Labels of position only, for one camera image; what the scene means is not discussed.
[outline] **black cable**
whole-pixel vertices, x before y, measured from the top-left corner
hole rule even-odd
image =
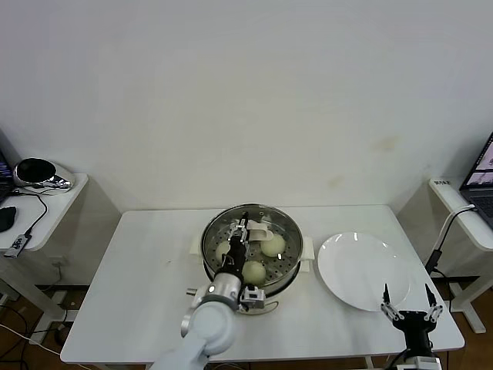
[[[0,364],[16,364],[16,363],[20,363],[21,364],[21,370],[22,370],[22,366],[24,365],[26,370],[29,370],[29,366],[28,366],[28,363],[24,360],[0,360]]]
[[[47,287],[45,289],[41,289],[41,291],[49,291],[51,288],[53,288],[55,285],[57,285],[60,281],[62,281],[62,266],[60,266],[58,264],[56,267],[59,269],[59,278],[57,279],[57,281],[55,281],[49,287]]]
[[[467,210],[461,210],[460,212],[457,212],[457,213],[456,213],[456,214],[452,217],[452,219],[451,219],[450,223],[449,223],[449,224],[448,224],[448,226],[447,226],[447,230],[445,231],[444,237],[443,237],[443,239],[441,240],[440,245],[438,246],[438,251],[441,251],[441,247],[444,245],[445,238],[447,237],[448,231],[450,230],[450,228],[451,228],[452,224],[454,223],[454,220],[457,218],[457,216],[458,216],[459,214],[462,214],[462,213],[464,213],[464,212],[468,212],[468,211],[470,211],[470,210],[476,210],[476,208],[469,208],[469,209],[467,209]]]
[[[38,200],[41,202],[41,204],[43,205],[43,207],[45,208],[43,210],[43,213],[41,214],[41,216],[39,216],[36,221],[34,221],[34,223],[29,227],[28,230],[25,231],[24,235],[31,235],[31,232],[32,232],[32,228],[46,215],[46,213],[48,212],[48,206],[46,205],[46,203],[43,201],[43,199],[41,199],[41,197],[38,195],[38,194],[29,194],[29,193],[21,193],[19,192],[18,190],[16,191],[12,191],[9,195],[12,195],[14,197],[16,196],[28,196],[28,197],[37,197]]]
[[[10,311],[14,312],[16,315],[18,315],[21,318],[21,320],[24,322],[24,331],[28,330],[28,322],[25,320],[24,316],[22,316],[19,311],[17,311],[16,309],[14,309],[12,307],[4,306],[3,304],[0,304],[0,307],[7,308],[8,310],[10,310]]]
[[[438,272],[441,276],[444,277],[445,283],[448,286],[448,313],[452,315],[452,289],[450,288],[450,280],[448,277],[445,276],[445,274],[436,268],[434,269],[434,272]],[[450,351],[447,351],[447,370],[448,370],[448,363],[450,360]]]
[[[12,307],[4,306],[3,304],[0,304],[0,307],[7,308],[8,310],[10,310],[12,312],[15,312],[22,319],[22,321],[24,322],[24,332],[27,332],[28,331],[28,327],[29,327],[28,326],[28,322],[25,320],[25,317],[22,316],[20,312],[18,312],[17,310],[15,310]],[[19,339],[16,343],[14,343],[14,345],[11,348],[9,348],[7,351],[5,351],[4,353],[2,353],[0,355],[0,360],[2,360],[2,358],[4,358],[6,355],[8,355],[10,352],[12,352],[15,349],[15,347],[17,347],[21,343],[22,343],[22,339]]]
[[[389,364],[389,366],[387,366],[385,369],[386,370],[389,370],[389,369],[392,369],[395,364],[397,364],[397,361],[399,361],[399,359],[407,352],[409,351],[407,348],[405,350],[403,350],[401,353],[399,353],[398,355],[396,355],[394,357],[394,359],[392,360],[392,362]]]

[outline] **desk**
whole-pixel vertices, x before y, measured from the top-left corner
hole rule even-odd
[[[430,188],[437,194],[445,207],[452,212],[469,202],[459,193],[463,179],[458,177],[437,177],[430,179]],[[458,224],[471,239],[472,243],[482,251],[493,251],[493,230],[475,212],[465,212],[457,216]],[[474,283],[462,290],[458,283],[450,284],[454,299],[452,312],[462,312],[476,334],[485,333],[486,328],[476,314],[471,302],[493,285],[493,272],[481,276]]]
[[[57,303],[62,301],[64,293],[56,292],[53,300],[50,299],[35,286],[30,278],[26,277],[26,274],[22,273],[22,270],[19,270],[19,262],[24,258],[29,259],[29,252],[37,251],[45,245],[86,183],[87,175],[76,173],[75,186],[68,192],[58,195],[40,195],[48,207],[48,212],[34,227],[32,239],[25,246],[19,258],[9,260],[0,257],[0,278],[45,312],[36,330],[44,330],[45,325],[49,326],[49,323],[55,319],[63,319],[65,311]],[[10,248],[18,235],[25,233],[44,209],[36,197],[8,197],[2,202],[2,207],[10,206],[17,207],[17,214],[12,228],[0,233],[0,254]],[[70,318],[74,317],[75,313],[72,312]],[[45,333],[38,333],[35,335],[35,340],[44,338],[44,335]]]
[[[411,276],[399,308],[427,310],[427,283],[443,304],[401,225],[387,206],[281,208],[312,237],[316,253],[331,235],[361,231],[393,245]],[[189,247],[221,210],[130,211],[123,214],[63,347],[61,359],[86,364],[146,364],[179,345],[192,298],[208,279]],[[271,314],[237,315],[234,345],[215,362],[343,358],[400,352],[404,336],[379,312],[360,311],[328,291],[314,269],[299,274]],[[430,335],[434,349],[464,339],[448,312]]]

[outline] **floor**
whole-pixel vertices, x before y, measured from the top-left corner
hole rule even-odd
[[[448,297],[448,290],[446,285],[439,282],[437,286],[442,293],[442,297]],[[86,291],[69,291],[63,304],[69,308],[78,308],[84,299]],[[458,351],[450,352],[450,370],[493,370],[493,291],[486,291],[481,297],[473,302],[475,309],[481,317],[483,323],[487,328],[485,334],[474,334],[469,328],[462,314],[454,314],[454,319],[457,322],[458,327],[461,329],[464,335],[466,346]],[[37,309],[30,302],[24,298],[20,298],[15,302],[9,302],[8,306],[19,311],[22,316],[25,317],[29,325],[29,330],[35,326],[37,320],[41,316],[41,311]],[[24,332],[25,325],[22,320],[10,310],[4,309],[0,313],[0,322],[4,325],[13,328],[16,331]],[[6,356],[2,355],[8,351],[16,342],[18,337],[14,334],[0,328],[0,370],[22,370],[19,362],[7,362],[18,361],[22,354],[22,343],[17,345],[14,350],[8,353]],[[50,331],[43,342],[43,345],[60,352],[62,347],[55,342],[53,331]],[[442,366],[445,370],[447,368],[446,354],[439,353],[442,360]],[[81,369],[77,365],[67,365],[60,362],[59,357],[49,352],[44,351],[35,345],[26,345],[24,353],[24,361],[29,366],[29,370],[69,370],[69,369]],[[373,357],[375,366],[383,366],[386,357]],[[215,364],[211,365],[211,369],[228,370],[234,368],[242,368],[246,370],[331,370],[331,369],[355,369],[365,368],[363,358],[342,358],[334,360],[316,360],[316,361],[295,361],[295,362],[253,362],[250,364]],[[143,366],[131,366],[132,370],[144,369]]]

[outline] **table leg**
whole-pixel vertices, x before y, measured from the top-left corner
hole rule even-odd
[[[65,310],[61,309],[3,257],[0,257],[0,278],[52,318],[62,320],[65,316]]]
[[[6,284],[2,279],[0,279],[0,293],[8,296],[8,298],[12,301],[18,300],[18,292],[10,287],[10,285]]]
[[[364,362],[367,368],[374,368],[373,361],[371,361],[371,356],[364,356]]]
[[[458,283],[451,283],[450,289],[455,298],[452,300],[451,311],[461,312],[468,320],[469,325],[476,334],[486,332],[478,314],[472,307],[471,302],[487,291],[493,285],[493,277],[481,276],[474,283],[462,290]]]

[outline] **white wall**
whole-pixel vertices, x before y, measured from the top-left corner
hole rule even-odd
[[[491,131],[492,12],[462,0],[2,0],[0,123],[22,156],[91,174],[120,212],[399,212],[424,179],[465,172]]]

